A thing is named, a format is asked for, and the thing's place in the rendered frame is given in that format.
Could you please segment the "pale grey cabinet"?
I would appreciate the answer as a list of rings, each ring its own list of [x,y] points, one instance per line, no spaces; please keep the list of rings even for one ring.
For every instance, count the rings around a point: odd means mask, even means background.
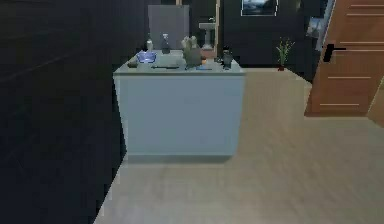
[[[179,66],[152,69],[151,66]],[[245,71],[210,59],[187,69],[182,52],[113,72],[127,153],[132,156],[232,156],[238,146]]]

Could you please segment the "blue glass bowl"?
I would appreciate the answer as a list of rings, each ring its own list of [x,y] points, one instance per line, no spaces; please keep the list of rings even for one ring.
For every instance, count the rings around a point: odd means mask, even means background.
[[[153,51],[140,51],[136,54],[139,63],[153,63],[156,60],[156,53]]]

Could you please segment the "green potted house plant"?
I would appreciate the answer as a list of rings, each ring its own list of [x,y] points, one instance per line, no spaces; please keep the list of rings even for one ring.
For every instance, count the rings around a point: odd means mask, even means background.
[[[288,55],[290,53],[290,50],[294,46],[295,42],[291,41],[289,38],[283,39],[280,38],[279,45],[276,47],[276,50],[278,51],[278,70],[284,71],[285,70],[285,63],[288,60]]]

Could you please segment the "brown wooden room door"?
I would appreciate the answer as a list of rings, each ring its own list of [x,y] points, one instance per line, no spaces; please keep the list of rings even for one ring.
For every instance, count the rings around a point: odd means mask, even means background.
[[[328,43],[345,47],[322,61]],[[364,117],[384,77],[384,0],[334,0],[305,115]]]

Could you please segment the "grey pedestal sink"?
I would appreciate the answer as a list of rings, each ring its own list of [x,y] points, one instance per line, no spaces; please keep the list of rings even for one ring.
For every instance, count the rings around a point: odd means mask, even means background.
[[[213,33],[215,31],[215,23],[213,22],[201,22],[199,28],[205,32],[203,50],[214,49]]]

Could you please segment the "framed wall picture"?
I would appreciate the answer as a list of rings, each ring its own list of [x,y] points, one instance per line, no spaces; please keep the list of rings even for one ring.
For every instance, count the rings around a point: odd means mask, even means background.
[[[242,16],[276,16],[279,0],[242,0]]]

